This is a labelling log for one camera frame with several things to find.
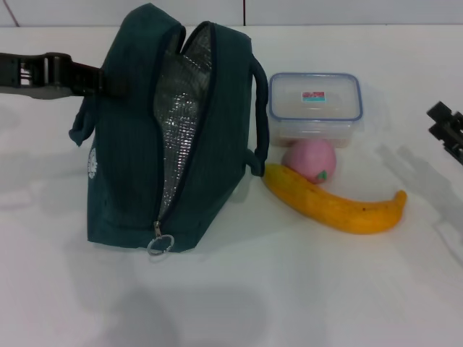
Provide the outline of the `yellow banana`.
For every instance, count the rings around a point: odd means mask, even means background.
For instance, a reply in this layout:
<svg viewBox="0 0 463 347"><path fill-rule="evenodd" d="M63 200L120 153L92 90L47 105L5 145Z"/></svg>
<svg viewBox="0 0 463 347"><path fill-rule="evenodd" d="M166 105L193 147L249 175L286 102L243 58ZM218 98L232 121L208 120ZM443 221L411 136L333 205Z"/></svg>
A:
<svg viewBox="0 0 463 347"><path fill-rule="evenodd" d="M359 202L331 194L280 164L267 164L263 182L282 202L313 220L348 234L373 235L402 219L407 194L382 202Z"/></svg>

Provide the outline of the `dark teal insulated lunch bag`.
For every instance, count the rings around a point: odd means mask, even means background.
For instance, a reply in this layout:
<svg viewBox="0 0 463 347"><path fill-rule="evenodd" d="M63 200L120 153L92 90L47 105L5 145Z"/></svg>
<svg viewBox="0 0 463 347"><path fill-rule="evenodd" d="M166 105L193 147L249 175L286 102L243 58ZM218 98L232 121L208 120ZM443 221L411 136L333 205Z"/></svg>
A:
<svg viewBox="0 0 463 347"><path fill-rule="evenodd" d="M86 97L70 130L88 156L88 240L157 256L197 246L244 174L268 157L268 80L250 38L192 33L152 4L123 20L102 66L122 98Z"/></svg>

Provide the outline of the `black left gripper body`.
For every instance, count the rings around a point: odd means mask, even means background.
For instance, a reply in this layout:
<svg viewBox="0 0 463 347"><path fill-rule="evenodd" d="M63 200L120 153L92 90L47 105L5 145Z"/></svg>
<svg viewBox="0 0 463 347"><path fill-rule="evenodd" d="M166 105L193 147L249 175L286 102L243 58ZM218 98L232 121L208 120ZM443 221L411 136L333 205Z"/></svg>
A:
<svg viewBox="0 0 463 347"><path fill-rule="evenodd" d="M71 56L0 53L0 93L53 100L72 95Z"/></svg>

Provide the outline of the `pink peach toy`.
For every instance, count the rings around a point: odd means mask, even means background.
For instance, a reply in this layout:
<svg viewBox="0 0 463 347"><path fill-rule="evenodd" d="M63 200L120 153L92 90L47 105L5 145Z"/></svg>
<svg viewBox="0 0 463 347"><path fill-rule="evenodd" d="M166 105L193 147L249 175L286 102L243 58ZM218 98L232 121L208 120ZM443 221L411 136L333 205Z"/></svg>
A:
<svg viewBox="0 0 463 347"><path fill-rule="evenodd" d="M336 152L327 140L301 140L284 154L282 164L313 184L328 181L336 169Z"/></svg>

